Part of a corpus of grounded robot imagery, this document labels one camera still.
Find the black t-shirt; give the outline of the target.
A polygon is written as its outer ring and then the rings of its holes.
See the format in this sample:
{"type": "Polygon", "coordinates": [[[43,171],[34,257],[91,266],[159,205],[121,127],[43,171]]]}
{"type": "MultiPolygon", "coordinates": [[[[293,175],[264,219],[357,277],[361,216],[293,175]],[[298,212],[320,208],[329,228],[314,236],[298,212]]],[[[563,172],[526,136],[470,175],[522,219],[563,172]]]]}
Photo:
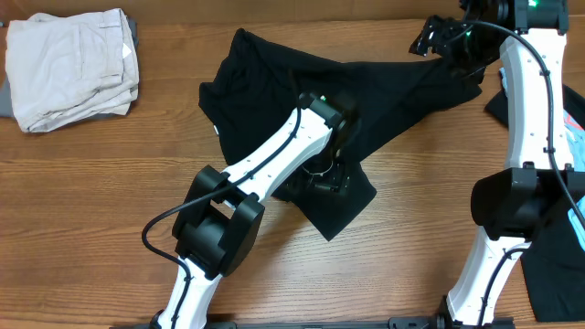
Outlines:
{"type": "Polygon", "coordinates": [[[348,192],[302,188],[297,179],[274,195],[301,209],[325,239],[340,233],[375,197],[360,165],[425,116],[479,96],[472,80],[454,77],[442,59],[418,62],[348,62],[287,48],[242,28],[213,81],[199,86],[199,106],[218,129],[230,165],[241,161],[282,127],[295,106],[291,79],[356,106],[356,131],[341,152],[348,192]]]}

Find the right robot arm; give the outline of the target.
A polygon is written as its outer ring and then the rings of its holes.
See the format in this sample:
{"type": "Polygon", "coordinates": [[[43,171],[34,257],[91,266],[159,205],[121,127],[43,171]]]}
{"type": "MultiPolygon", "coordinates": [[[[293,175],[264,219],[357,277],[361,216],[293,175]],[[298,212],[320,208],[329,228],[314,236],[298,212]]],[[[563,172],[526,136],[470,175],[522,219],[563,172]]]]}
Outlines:
{"type": "Polygon", "coordinates": [[[431,317],[393,318],[393,328],[510,328],[495,305],[521,255],[546,224],[578,214],[584,175],[565,134],[562,64],[569,30],[563,1],[463,1],[462,19],[430,16],[410,52],[435,53],[472,77],[504,65],[508,147],[504,169],[473,187],[477,226],[463,272],[431,317]]]}

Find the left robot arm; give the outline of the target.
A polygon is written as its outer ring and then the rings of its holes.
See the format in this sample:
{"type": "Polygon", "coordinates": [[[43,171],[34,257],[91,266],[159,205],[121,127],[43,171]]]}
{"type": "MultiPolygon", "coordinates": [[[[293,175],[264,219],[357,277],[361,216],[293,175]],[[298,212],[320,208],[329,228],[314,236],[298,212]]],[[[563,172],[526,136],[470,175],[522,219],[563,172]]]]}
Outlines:
{"type": "Polygon", "coordinates": [[[301,94],[285,124],[258,149],[223,171],[204,167],[184,203],[159,215],[176,217],[175,254],[179,267],[168,305],[151,328],[202,328],[219,281],[249,254],[257,238],[264,202],[280,186],[345,196],[350,179],[339,161],[357,120],[355,103],[301,94]]]}

